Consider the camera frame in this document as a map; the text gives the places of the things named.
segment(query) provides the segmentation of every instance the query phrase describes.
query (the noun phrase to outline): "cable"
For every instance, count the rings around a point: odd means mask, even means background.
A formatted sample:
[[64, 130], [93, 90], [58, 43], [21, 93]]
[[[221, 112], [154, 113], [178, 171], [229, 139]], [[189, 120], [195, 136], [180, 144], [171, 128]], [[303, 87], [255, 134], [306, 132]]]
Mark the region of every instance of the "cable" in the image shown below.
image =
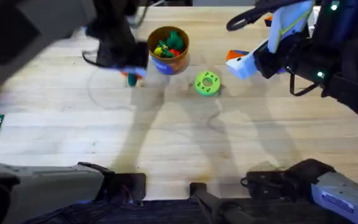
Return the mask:
[[269, 11], [276, 11], [278, 8], [283, 6], [288, 6], [298, 2], [309, 1], [309, 0], [279, 0], [279, 1], [269, 1], [265, 4], [258, 4], [258, 6], [250, 9], [246, 12], [236, 15], [232, 18], [227, 24], [226, 29], [228, 31], [235, 31], [245, 27], [248, 24], [256, 22], [264, 14]]
[[146, 17], [146, 13], [147, 13], [147, 10], [149, 9], [149, 6], [150, 6], [151, 2], [152, 2], [151, 0], [147, 0], [146, 6], [144, 7], [143, 14], [140, 17], [140, 19], [137, 22], [133, 23], [133, 24], [129, 24], [132, 28], [137, 29], [143, 24], [144, 18]]

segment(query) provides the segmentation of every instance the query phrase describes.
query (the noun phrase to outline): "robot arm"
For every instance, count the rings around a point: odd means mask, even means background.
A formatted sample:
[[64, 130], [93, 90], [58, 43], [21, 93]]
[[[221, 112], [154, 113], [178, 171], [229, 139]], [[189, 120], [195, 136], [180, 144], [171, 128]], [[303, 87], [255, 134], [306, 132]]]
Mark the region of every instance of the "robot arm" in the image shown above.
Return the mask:
[[81, 26], [100, 41], [97, 65], [145, 69], [147, 45], [136, 42], [126, 19], [138, 6], [139, 0], [0, 0], [0, 85]]
[[[301, 96], [320, 86], [322, 97], [333, 97], [358, 114], [358, 1], [322, 0], [310, 37], [305, 21], [313, 4], [309, 0], [261, 0], [254, 9], [229, 21], [227, 29], [236, 30], [248, 24], [242, 20], [252, 22], [263, 13], [274, 12], [268, 40], [249, 55], [226, 64], [239, 78], [258, 71], [270, 78], [285, 69], [291, 75], [293, 95]], [[295, 93], [295, 75], [313, 84]]]
[[358, 224], [358, 184], [314, 159], [286, 171], [248, 172], [241, 182], [252, 198], [306, 198]]

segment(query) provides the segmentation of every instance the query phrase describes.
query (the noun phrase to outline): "wooden table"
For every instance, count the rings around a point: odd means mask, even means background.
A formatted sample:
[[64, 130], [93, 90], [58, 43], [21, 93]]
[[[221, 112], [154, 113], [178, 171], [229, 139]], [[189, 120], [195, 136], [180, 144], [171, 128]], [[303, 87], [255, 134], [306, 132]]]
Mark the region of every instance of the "wooden table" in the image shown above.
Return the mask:
[[[146, 199], [187, 198], [190, 182], [219, 197], [246, 194], [250, 170], [285, 169], [315, 158], [358, 181], [358, 116], [320, 90], [294, 97], [287, 74], [239, 80], [225, 67], [230, 49], [252, 50], [268, 35], [264, 22], [237, 32], [226, 22], [246, 7], [155, 7], [137, 31], [160, 26], [190, 36], [190, 64], [164, 76], [149, 64], [145, 86], [84, 63], [97, 42], [83, 35], [51, 45], [12, 77], [0, 94], [0, 162], [70, 166], [93, 162], [147, 174]], [[195, 75], [221, 76], [221, 96], [203, 97]], [[298, 80], [300, 87], [309, 83]]]

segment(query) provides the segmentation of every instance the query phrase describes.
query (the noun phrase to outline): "green donut toy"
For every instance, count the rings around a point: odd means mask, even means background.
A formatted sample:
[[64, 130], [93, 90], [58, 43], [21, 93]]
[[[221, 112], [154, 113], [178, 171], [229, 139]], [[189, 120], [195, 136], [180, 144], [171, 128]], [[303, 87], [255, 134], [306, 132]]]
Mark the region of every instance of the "green donut toy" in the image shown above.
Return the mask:
[[194, 81], [194, 88], [203, 96], [212, 96], [219, 91], [221, 80], [213, 72], [204, 71], [197, 75]]

